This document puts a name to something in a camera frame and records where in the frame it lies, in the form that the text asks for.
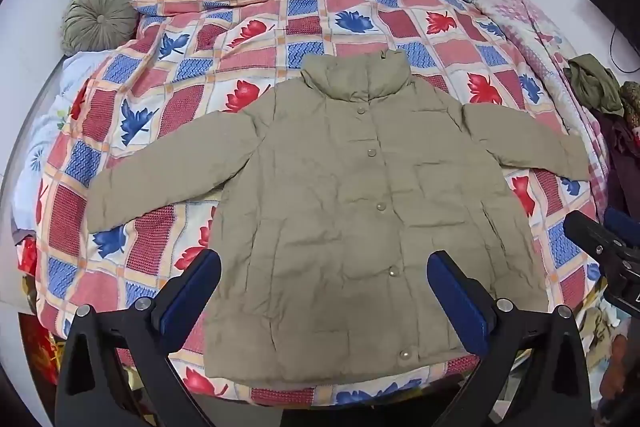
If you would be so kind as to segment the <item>khaki puffer jacket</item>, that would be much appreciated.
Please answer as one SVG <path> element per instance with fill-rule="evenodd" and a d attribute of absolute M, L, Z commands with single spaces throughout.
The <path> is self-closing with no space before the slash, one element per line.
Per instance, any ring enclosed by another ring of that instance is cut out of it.
<path fill-rule="evenodd" d="M 194 119 L 91 182 L 90 232 L 219 190 L 204 366 L 251 386 L 359 383 L 462 355 L 425 280 L 446 251 L 517 306 L 548 307 L 506 168 L 585 181 L 582 140 L 461 103 L 405 53 L 305 58 L 239 113 Z"/>

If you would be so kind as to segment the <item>olive green crumpled garment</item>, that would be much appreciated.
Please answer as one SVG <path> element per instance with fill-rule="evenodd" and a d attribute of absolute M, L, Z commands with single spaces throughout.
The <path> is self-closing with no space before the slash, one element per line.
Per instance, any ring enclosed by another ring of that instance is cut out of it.
<path fill-rule="evenodd" d="M 564 75 L 578 102 L 602 114 L 624 116 L 620 84 L 592 54 L 571 58 Z"/>

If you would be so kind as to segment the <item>pink floral blanket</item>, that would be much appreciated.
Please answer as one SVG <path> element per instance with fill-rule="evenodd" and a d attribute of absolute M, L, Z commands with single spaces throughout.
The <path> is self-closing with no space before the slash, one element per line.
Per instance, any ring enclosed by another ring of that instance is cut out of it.
<path fill-rule="evenodd" d="M 577 55 L 567 36 L 530 0 L 468 0 L 495 22 L 544 83 L 554 105 L 580 108 L 566 79 L 568 60 Z"/>

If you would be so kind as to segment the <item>round green pleated cushion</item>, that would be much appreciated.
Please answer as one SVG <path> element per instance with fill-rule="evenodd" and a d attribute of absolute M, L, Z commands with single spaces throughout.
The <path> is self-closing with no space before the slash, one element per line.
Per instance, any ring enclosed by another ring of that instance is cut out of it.
<path fill-rule="evenodd" d="M 129 41 L 138 24 L 133 1 L 72 0 L 61 25 L 64 55 L 112 50 Z"/>

